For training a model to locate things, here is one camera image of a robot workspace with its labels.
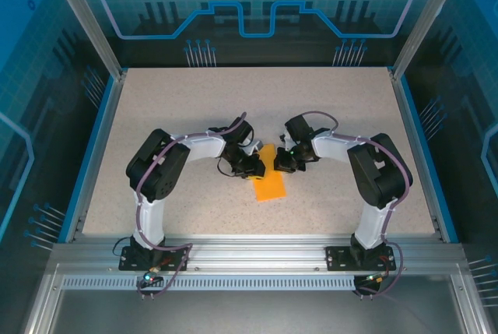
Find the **enclosure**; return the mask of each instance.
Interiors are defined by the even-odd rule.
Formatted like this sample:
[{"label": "enclosure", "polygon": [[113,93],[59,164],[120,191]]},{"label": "enclosure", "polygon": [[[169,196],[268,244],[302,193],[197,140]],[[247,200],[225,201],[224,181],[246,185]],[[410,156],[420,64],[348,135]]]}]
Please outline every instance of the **enclosure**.
[{"label": "enclosure", "polygon": [[[498,0],[0,4],[0,332],[495,331]],[[412,172],[389,294],[353,293],[371,270],[328,270],[362,215],[348,164],[283,175],[285,197],[258,202],[203,159],[164,211],[167,244],[193,244],[186,270],[142,301],[116,241],[135,229],[125,171],[150,132],[246,111],[278,147],[311,110],[387,133]]]}]

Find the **speckled tabletop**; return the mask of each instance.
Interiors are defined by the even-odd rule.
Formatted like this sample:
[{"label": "speckled tabletop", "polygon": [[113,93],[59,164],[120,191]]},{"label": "speckled tabletop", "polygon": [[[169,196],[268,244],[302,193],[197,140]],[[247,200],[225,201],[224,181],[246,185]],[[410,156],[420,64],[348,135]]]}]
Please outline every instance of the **speckled tabletop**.
[{"label": "speckled tabletop", "polygon": [[[256,138],[280,146],[284,123],[309,110],[336,116],[344,134],[389,134],[415,182],[388,231],[433,233],[386,68],[129,69],[83,233],[132,233],[135,204],[125,168],[154,128],[200,132],[227,126],[246,111]],[[315,128],[331,125],[321,116],[307,120]],[[348,163],[310,164],[305,173],[284,176],[286,198],[257,202],[251,181],[222,176],[216,162],[185,166],[167,199],[167,234],[351,234],[356,229],[363,202]]]}]

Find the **transparent side wall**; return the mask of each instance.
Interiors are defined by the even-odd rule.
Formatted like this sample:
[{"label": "transparent side wall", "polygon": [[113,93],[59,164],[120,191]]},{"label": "transparent side wall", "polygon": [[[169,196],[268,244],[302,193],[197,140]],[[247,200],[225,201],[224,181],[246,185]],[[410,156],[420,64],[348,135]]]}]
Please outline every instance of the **transparent side wall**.
[{"label": "transparent side wall", "polygon": [[498,1],[447,0],[405,77],[468,259],[496,261]]},{"label": "transparent side wall", "polygon": [[0,0],[0,10],[0,332],[14,334],[30,312],[109,75],[65,0]]},{"label": "transparent side wall", "polygon": [[88,0],[121,65],[392,65],[427,0]]}]

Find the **orange block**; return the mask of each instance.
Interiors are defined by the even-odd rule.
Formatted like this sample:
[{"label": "orange block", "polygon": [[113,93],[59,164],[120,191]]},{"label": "orange block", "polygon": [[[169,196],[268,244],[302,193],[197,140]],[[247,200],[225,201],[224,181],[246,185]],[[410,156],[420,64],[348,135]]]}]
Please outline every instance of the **orange block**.
[{"label": "orange block", "polygon": [[287,196],[282,173],[273,169],[273,160],[276,156],[274,145],[264,145],[259,151],[259,157],[265,164],[265,176],[261,180],[253,180],[258,202]]}]

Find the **purple cable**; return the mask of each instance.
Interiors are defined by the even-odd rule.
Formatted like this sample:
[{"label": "purple cable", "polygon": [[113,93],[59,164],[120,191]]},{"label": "purple cable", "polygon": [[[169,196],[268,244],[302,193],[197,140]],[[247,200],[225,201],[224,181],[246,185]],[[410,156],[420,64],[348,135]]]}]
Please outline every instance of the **purple cable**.
[{"label": "purple cable", "polygon": [[[173,284],[173,281],[175,280],[175,278],[177,278],[177,275],[180,272],[181,267],[187,261],[188,256],[190,255],[190,251],[192,249],[193,244],[192,243],[187,243],[187,244],[183,244],[181,246],[175,246],[175,247],[160,247],[160,246],[155,245],[154,243],[152,243],[151,241],[149,241],[147,239],[147,237],[143,234],[142,225],[140,224],[140,213],[142,212],[142,204],[143,204],[143,196],[142,196],[142,193],[141,193],[143,184],[145,183],[145,181],[147,180],[147,178],[149,177],[149,175],[152,173],[152,171],[154,170],[154,168],[157,166],[157,164],[159,164],[159,162],[161,161],[161,159],[163,158],[163,156],[166,155],[166,153],[171,149],[171,147],[173,147],[174,145],[176,145],[177,143],[179,143],[181,141],[184,141],[185,139],[189,139],[189,138],[193,138],[193,137],[204,137],[204,136],[213,137],[213,136],[216,136],[216,135],[224,135],[224,134],[230,133],[230,132],[234,131],[235,129],[237,129],[242,124],[242,122],[244,122],[244,119],[246,118],[246,115],[247,115],[247,113],[243,112],[242,115],[240,116],[239,122],[237,122],[231,128],[223,130],[222,132],[192,133],[192,134],[188,134],[188,135],[183,135],[183,136],[178,137],[177,139],[171,141],[157,155],[156,159],[152,162],[152,164],[150,164],[149,168],[147,168],[147,171],[143,174],[142,178],[140,179],[139,184],[137,185],[137,188],[135,190],[136,194],[137,194],[137,198],[139,199],[139,204],[137,205],[137,211],[136,211],[135,221],[136,221],[136,224],[137,224],[137,230],[139,231],[139,234],[140,234],[140,238],[148,246],[150,246],[151,248],[154,248],[156,250],[159,250],[159,251],[180,251],[180,250],[182,250],[184,248],[187,249],[187,252],[185,252],[184,257],[181,259],[180,265],[178,266],[177,270],[175,271],[175,273],[171,277],[171,280],[166,284],[166,286],[162,290],[158,291],[156,294],[153,294],[153,295],[157,296],[157,295],[164,294],[166,292],[166,290],[168,290],[170,288],[170,286]],[[137,285],[137,291],[140,294],[142,293],[142,289],[140,288],[140,283],[141,282],[142,281],[140,281],[139,284]]]},{"label": "purple cable", "polygon": [[[333,117],[331,114],[328,114],[328,113],[323,112],[323,111],[308,111],[308,112],[304,112],[301,115],[305,115],[305,114],[322,114],[324,116],[327,116],[328,118],[331,118],[336,123],[338,123],[337,119],[335,117]],[[395,207],[399,203],[401,203],[403,200],[405,200],[405,198],[407,197],[407,195],[408,195],[408,193],[410,191],[410,180],[409,180],[408,173],[406,172],[405,167],[403,167],[402,162],[399,161],[399,159],[391,151],[389,151],[388,149],[386,149],[381,144],[379,144],[379,143],[377,143],[375,141],[372,141],[371,139],[368,139],[368,138],[352,137],[350,135],[338,134],[338,133],[334,132],[334,129],[332,129],[331,132],[332,132],[332,135],[334,136],[334,138],[337,138],[337,139],[342,139],[342,140],[347,141],[347,142],[364,142],[364,143],[368,143],[369,145],[372,145],[374,147],[377,147],[380,151],[382,151],[383,153],[385,153],[388,156],[388,158],[391,159],[391,161],[401,171],[402,176],[403,176],[403,180],[405,181],[405,192],[403,192],[403,195],[400,196],[398,200],[396,200],[395,202],[393,202],[389,206],[388,214],[386,215],[386,218],[384,220],[384,223],[382,224],[382,229],[381,229],[381,239],[382,239],[382,241],[385,244],[392,244],[393,246],[395,246],[398,249],[398,252],[399,252],[399,268],[398,268],[398,272],[396,273],[396,277],[392,281],[391,285],[389,285],[385,290],[382,290],[380,293],[375,294],[375,296],[378,297],[378,296],[384,295],[390,289],[392,289],[392,287],[398,282],[399,278],[402,276],[403,261],[404,261],[402,248],[396,242],[388,241],[386,239],[386,237],[385,237],[385,234],[386,234],[386,229],[388,228],[389,220],[391,219],[391,216],[392,216],[392,213],[393,213]]]}]

